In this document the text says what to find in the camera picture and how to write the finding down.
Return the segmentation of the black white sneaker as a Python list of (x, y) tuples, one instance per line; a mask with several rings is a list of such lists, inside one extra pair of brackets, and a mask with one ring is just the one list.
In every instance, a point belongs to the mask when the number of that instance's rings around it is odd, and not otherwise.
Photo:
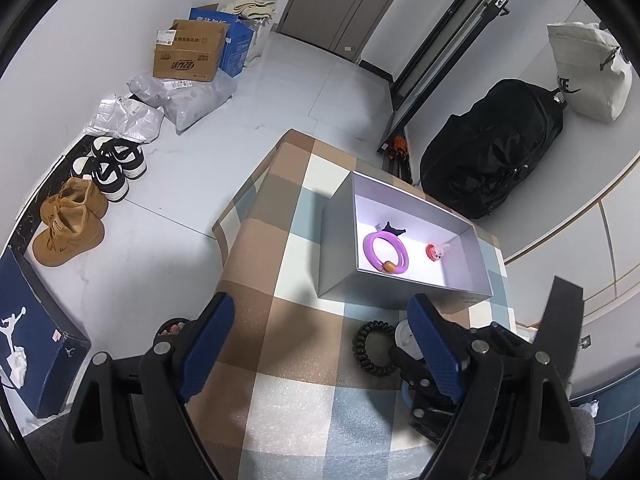
[(124, 170), (108, 156), (82, 156), (72, 162), (70, 174), (75, 178), (91, 180), (113, 203), (123, 200), (129, 191), (129, 183)]
[(146, 171), (146, 161), (139, 143), (109, 136), (98, 136), (92, 141), (92, 152), (96, 156), (113, 159), (130, 180), (140, 178)]

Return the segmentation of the grey open jewelry box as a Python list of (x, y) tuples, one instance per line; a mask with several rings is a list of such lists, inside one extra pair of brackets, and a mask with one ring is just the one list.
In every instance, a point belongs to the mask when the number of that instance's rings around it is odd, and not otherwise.
[(394, 310), (424, 294), (454, 313), (492, 286), (472, 223), (353, 171), (322, 210), (317, 294)]

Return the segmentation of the red pink bunny charm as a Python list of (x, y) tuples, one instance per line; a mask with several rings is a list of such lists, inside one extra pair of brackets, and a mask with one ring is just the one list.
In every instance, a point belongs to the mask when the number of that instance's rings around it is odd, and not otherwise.
[(437, 262), (446, 254), (446, 252), (448, 252), (449, 248), (449, 243), (427, 244), (425, 247), (425, 253), (427, 255), (427, 258), (429, 258), (431, 261)]

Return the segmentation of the brown cardboard box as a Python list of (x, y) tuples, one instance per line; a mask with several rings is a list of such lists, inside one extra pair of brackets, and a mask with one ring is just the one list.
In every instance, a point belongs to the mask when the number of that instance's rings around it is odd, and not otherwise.
[(226, 23), (175, 20), (156, 33), (152, 75), (156, 78), (211, 81), (226, 44)]

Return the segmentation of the orange black tool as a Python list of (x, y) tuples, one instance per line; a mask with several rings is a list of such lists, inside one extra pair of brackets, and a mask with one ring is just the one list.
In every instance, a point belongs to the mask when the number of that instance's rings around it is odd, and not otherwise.
[(404, 136), (394, 136), (390, 142), (385, 142), (381, 146), (382, 154), (388, 159), (408, 160), (409, 149)]

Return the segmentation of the purple bangle with bead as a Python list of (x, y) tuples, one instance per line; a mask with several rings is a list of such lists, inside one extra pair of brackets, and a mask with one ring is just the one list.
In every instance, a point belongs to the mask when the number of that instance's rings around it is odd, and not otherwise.
[(374, 270), (386, 274), (404, 274), (409, 267), (409, 254), (399, 237), (389, 232), (367, 234), (362, 241), (364, 258)]

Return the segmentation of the light blue bangle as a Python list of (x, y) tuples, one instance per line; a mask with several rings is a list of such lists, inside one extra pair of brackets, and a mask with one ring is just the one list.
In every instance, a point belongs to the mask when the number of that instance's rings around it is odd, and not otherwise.
[(408, 406), (408, 408), (412, 408), (414, 392), (410, 388), (410, 384), (408, 382), (405, 382), (404, 380), (401, 382), (400, 393), (401, 399), (404, 401), (404, 403)]

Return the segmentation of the grey door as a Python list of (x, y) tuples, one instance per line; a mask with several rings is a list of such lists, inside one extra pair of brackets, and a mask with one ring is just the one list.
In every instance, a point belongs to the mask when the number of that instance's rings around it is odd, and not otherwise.
[(394, 0), (288, 0), (278, 32), (355, 62)]

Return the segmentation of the navy jordan shoe box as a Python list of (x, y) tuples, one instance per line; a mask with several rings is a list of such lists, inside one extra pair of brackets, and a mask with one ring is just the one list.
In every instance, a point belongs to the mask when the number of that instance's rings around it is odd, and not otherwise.
[(90, 347), (90, 339), (30, 263), (6, 248), (1, 256), (1, 367), (35, 417), (62, 411)]

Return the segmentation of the tan suede boot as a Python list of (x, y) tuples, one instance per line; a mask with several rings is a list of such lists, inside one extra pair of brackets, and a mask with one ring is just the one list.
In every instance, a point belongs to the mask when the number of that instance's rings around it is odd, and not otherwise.
[(106, 197), (91, 180), (75, 177), (69, 178), (58, 192), (58, 203), (63, 207), (85, 206), (99, 219), (108, 208)]
[(47, 229), (32, 242), (35, 259), (43, 266), (62, 266), (98, 247), (104, 239), (102, 218), (107, 207), (103, 196), (82, 203), (70, 197), (46, 200), (41, 208), (41, 219)]

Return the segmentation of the black backpack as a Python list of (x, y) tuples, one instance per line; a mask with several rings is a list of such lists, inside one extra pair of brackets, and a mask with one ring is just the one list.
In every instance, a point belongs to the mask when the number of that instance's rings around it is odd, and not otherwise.
[(498, 81), (452, 115), (420, 160), (423, 192), (466, 218), (490, 216), (536, 168), (563, 130), (567, 102), (519, 79)]

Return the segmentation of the round white red-rimmed tin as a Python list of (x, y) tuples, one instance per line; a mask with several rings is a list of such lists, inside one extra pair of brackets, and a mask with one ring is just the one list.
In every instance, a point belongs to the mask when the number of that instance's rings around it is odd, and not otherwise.
[(423, 353), (416, 342), (416, 337), (413, 335), (407, 320), (401, 320), (397, 324), (395, 328), (395, 344), (414, 360), (420, 361), (423, 359)]

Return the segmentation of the grey plastic mailer bag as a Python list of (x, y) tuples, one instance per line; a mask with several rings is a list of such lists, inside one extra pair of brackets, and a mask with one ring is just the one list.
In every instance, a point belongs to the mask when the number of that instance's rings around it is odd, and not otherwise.
[(238, 81), (223, 70), (209, 82), (142, 74), (131, 78), (128, 88), (144, 104), (160, 108), (181, 134), (231, 99)]

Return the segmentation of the silver plastic mailer bag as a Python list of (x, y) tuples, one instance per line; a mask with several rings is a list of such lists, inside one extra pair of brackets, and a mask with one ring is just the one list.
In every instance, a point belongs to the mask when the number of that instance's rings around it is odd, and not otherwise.
[(137, 144), (149, 144), (160, 135), (164, 114), (142, 102), (122, 96), (106, 96), (82, 128), (85, 136), (108, 136)]

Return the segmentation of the cream fabric bag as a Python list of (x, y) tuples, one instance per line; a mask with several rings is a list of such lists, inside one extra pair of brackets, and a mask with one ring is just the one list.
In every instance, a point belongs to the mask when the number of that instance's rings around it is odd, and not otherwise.
[(276, 3), (272, 0), (235, 0), (227, 3), (222, 10), (237, 16), (243, 25), (253, 31), (244, 66), (255, 65), (264, 53), (276, 14)]

